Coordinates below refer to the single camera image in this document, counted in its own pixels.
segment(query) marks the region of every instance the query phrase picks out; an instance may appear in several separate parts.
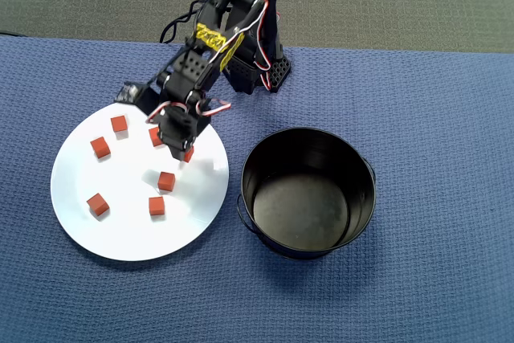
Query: red cube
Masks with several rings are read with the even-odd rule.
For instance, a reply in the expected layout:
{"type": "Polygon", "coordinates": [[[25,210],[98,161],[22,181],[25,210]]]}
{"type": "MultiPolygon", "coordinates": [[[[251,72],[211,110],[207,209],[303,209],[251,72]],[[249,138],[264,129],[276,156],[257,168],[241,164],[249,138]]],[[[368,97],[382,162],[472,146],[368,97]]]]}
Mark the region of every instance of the red cube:
{"type": "Polygon", "coordinates": [[[152,140],[153,146],[159,146],[162,145],[161,138],[157,135],[159,132],[159,128],[153,128],[149,130],[150,133],[150,139],[152,140]]]}
{"type": "Polygon", "coordinates": [[[108,156],[111,153],[111,150],[103,137],[96,138],[94,141],[91,141],[91,146],[93,147],[93,150],[95,150],[98,158],[108,156]]]}
{"type": "Polygon", "coordinates": [[[164,198],[163,197],[151,197],[149,199],[150,215],[158,216],[164,214],[164,198]]]}
{"type": "Polygon", "coordinates": [[[115,132],[123,132],[127,129],[127,120],[125,116],[115,116],[111,118],[112,130],[115,132]]]}
{"type": "Polygon", "coordinates": [[[173,173],[161,172],[157,186],[161,190],[173,192],[173,187],[175,186],[175,175],[173,173]]]}
{"type": "Polygon", "coordinates": [[[104,198],[100,196],[100,193],[97,193],[93,197],[89,198],[88,205],[97,216],[100,216],[107,209],[109,209],[109,205],[105,202],[104,198]]]}
{"type": "Polygon", "coordinates": [[[194,146],[191,146],[191,149],[189,149],[187,151],[186,155],[184,156],[184,161],[185,162],[191,161],[191,157],[193,156],[193,153],[194,153],[194,146]]]}

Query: black pot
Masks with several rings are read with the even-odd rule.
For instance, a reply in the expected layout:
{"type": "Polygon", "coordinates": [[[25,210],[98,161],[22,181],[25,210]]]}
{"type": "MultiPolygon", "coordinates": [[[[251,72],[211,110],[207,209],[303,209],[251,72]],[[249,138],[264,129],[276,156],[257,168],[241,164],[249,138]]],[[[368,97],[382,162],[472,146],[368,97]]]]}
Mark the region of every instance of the black pot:
{"type": "Polygon", "coordinates": [[[368,225],[375,199],[375,173],[350,144],[318,129],[294,128],[253,148],[237,204],[243,224],[273,251],[315,259],[354,240],[368,225]]]}

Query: blue textured fabric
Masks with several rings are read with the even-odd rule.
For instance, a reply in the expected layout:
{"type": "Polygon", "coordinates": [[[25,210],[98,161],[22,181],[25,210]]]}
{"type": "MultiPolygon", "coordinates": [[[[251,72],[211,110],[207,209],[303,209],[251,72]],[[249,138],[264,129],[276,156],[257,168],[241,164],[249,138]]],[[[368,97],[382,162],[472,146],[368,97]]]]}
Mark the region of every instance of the blue textured fabric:
{"type": "Polygon", "coordinates": [[[211,95],[233,108],[213,120],[230,163],[218,217],[164,258],[100,258],[53,213],[53,161],[175,50],[0,39],[0,341],[512,341],[514,55],[289,48],[278,94],[220,79],[211,95]],[[366,231],[312,262],[273,254],[235,212],[251,148],[304,125],[377,173],[366,231]]]}

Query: wire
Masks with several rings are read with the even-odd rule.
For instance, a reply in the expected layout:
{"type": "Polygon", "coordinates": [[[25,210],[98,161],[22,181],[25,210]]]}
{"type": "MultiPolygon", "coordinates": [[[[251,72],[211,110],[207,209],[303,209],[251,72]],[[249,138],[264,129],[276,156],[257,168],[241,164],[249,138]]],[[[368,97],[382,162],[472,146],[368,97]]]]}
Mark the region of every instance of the wire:
{"type": "Polygon", "coordinates": [[[148,116],[148,118],[146,119],[146,123],[147,124],[151,124],[153,123],[153,118],[159,114],[159,112],[161,112],[161,110],[163,108],[166,108],[168,106],[177,106],[179,108],[182,108],[184,110],[184,112],[188,112],[188,108],[187,106],[185,106],[184,104],[181,104],[180,102],[170,102],[169,100],[167,100],[166,102],[163,102],[162,104],[160,104],[159,106],[157,106],[157,108],[155,110],[153,110],[150,115],[148,116]]]}
{"type": "Polygon", "coordinates": [[[270,86],[270,84],[269,84],[269,83],[264,79],[264,74],[261,74],[261,75],[260,75],[260,80],[262,80],[262,81],[263,81],[263,85],[264,85],[264,87],[266,88],[266,90],[271,91],[271,86],[270,86]]]}
{"type": "Polygon", "coordinates": [[[225,110],[228,110],[232,107],[232,104],[230,102],[226,102],[225,100],[219,100],[218,98],[212,98],[212,100],[218,101],[222,106],[219,108],[213,108],[212,110],[208,110],[206,112],[203,112],[200,110],[200,100],[196,103],[196,113],[199,116],[213,116],[214,114],[218,114],[219,112],[223,112],[225,110]]]}
{"type": "Polygon", "coordinates": [[[190,4],[189,12],[187,12],[186,14],[180,15],[178,18],[175,18],[174,20],[172,20],[168,24],[168,26],[164,27],[164,30],[161,33],[161,38],[159,39],[159,43],[171,43],[171,42],[173,42],[173,40],[175,39],[175,35],[177,34],[177,24],[178,23],[187,23],[187,22],[189,22],[189,20],[191,19],[191,16],[193,16],[194,14],[197,14],[200,10],[202,10],[202,8],[205,5],[205,2],[206,2],[206,0],[194,0],[194,1],[192,1],[191,4],[190,4]],[[203,3],[203,4],[202,4],[202,6],[198,10],[193,10],[194,5],[198,4],[198,3],[203,3]],[[166,40],[164,42],[164,38],[166,36],[166,33],[168,32],[168,30],[171,27],[173,27],[173,34],[171,35],[171,39],[168,39],[168,40],[166,40]]]}
{"type": "Polygon", "coordinates": [[[267,10],[267,7],[269,5],[269,1],[268,0],[265,0],[265,4],[264,4],[264,15],[263,17],[260,19],[260,22],[259,22],[259,26],[257,27],[257,47],[259,48],[259,51],[261,53],[261,55],[263,56],[264,60],[266,61],[266,64],[267,64],[267,68],[261,66],[260,64],[257,63],[257,61],[254,60],[254,63],[255,63],[255,66],[257,66],[258,68],[260,68],[262,71],[269,71],[271,69],[271,62],[270,60],[267,58],[267,55],[266,53],[264,52],[263,50],[263,47],[260,45],[260,29],[262,28],[263,26],[263,21],[264,21],[264,16],[266,15],[266,10],[267,10]]]}
{"type": "Polygon", "coordinates": [[[26,38],[27,37],[24,34],[18,34],[17,32],[3,31],[3,30],[0,30],[0,35],[18,36],[20,38],[26,38]]]}
{"type": "Polygon", "coordinates": [[[232,41],[233,41],[234,39],[236,39],[238,36],[240,36],[243,32],[250,30],[250,29],[251,29],[251,28],[252,28],[252,27],[253,27],[253,26],[254,26],[254,25],[255,25],[259,20],[261,20],[261,18],[262,18],[262,17],[264,16],[264,14],[266,13],[267,4],[268,4],[268,1],[267,1],[267,0],[264,0],[264,1],[265,1],[265,3],[264,3],[264,8],[263,8],[263,10],[260,12],[260,14],[259,14],[259,16],[257,17],[257,19],[256,19],[256,20],[254,20],[252,23],[250,23],[250,26],[245,27],[245,28],[243,28],[243,29],[239,30],[239,32],[238,32],[237,34],[234,34],[234,36],[233,36],[232,38],[228,39],[228,40],[225,42],[225,44],[223,44],[223,45],[219,48],[219,50],[217,50],[217,51],[216,51],[216,54],[214,54],[214,56],[210,59],[209,64],[213,63],[213,62],[216,60],[216,58],[218,57],[219,53],[220,53],[220,52],[223,52],[223,50],[225,50],[225,47],[227,47],[229,44],[231,44],[231,43],[232,43],[232,41]]]}

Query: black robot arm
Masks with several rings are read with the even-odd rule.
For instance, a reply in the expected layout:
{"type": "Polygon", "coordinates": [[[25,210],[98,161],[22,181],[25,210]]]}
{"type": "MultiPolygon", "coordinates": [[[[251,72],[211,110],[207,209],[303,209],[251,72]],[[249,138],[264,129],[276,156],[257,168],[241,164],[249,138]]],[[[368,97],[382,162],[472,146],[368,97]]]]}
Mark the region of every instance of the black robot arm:
{"type": "Polygon", "coordinates": [[[185,46],[149,82],[125,82],[116,102],[135,104],[149,116],[147,122],[159,125],[158,136],[173,157],[183,160],[211,117],[230,107],[211,109],[206,97],[221,72],[236,92],[246,94],[259,85],[277,92],[290,72],[279,43],[275,4],[205,0],[185,46]],[[154,81],[159,92],[151,87],[154,81]]]}

